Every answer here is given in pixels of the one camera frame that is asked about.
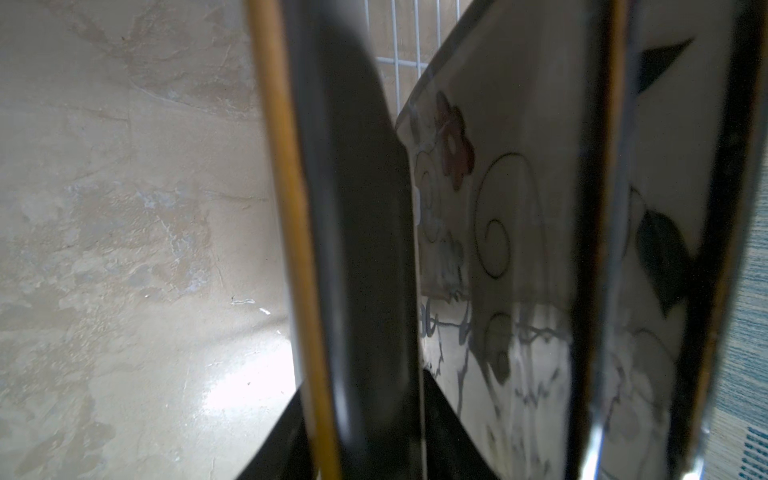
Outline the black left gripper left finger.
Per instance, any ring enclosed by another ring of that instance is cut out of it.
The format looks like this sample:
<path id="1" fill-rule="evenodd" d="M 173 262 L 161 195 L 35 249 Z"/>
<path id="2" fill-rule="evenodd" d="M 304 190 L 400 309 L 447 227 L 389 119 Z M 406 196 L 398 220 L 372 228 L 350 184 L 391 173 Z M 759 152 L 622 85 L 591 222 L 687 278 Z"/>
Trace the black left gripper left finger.
<path id="1" fill-rule="evenodd" d="M 237 480 L 303 480 L 312 478 L 312 454 L 296 391 L 255 456 Z"/>

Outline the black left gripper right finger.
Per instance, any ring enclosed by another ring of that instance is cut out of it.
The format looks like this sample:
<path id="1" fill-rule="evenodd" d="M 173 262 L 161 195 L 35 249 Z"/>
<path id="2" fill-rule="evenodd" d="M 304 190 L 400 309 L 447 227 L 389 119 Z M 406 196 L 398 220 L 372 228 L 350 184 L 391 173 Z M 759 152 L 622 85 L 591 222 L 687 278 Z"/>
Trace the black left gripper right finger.
<path id="1" fill-rule="evenodd" d="M 422 370 L 428 479 L 496 480 L 437 382 Z"/>

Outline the black square plate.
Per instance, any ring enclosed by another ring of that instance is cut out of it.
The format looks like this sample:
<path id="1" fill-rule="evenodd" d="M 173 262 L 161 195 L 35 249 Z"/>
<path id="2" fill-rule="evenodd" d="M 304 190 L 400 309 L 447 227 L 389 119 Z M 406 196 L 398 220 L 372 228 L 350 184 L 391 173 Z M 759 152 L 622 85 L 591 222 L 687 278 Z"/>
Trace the black square plate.
<path id="1" fill-rule="evenodd" d="M 412 179 L 353 1 L 246 5 L 325 479 L 426 475 Z"/>

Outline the floral square plate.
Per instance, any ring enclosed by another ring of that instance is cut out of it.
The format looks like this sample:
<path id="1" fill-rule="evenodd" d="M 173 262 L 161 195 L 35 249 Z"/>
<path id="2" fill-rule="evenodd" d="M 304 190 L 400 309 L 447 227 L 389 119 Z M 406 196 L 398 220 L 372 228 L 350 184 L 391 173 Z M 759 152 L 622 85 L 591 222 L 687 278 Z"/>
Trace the floral square plate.
<path id="1" fill-rule="evenodd" d="M 421 352 L 497 479 L 594 479 L 634 95 L 631 1 L 474 1 L 398 120 Z"/>
<path id="2" fill-rule="evenodd" d="M 598 477 L 697 479 L 765 145 L 767 5 L 644 1 Z"/>

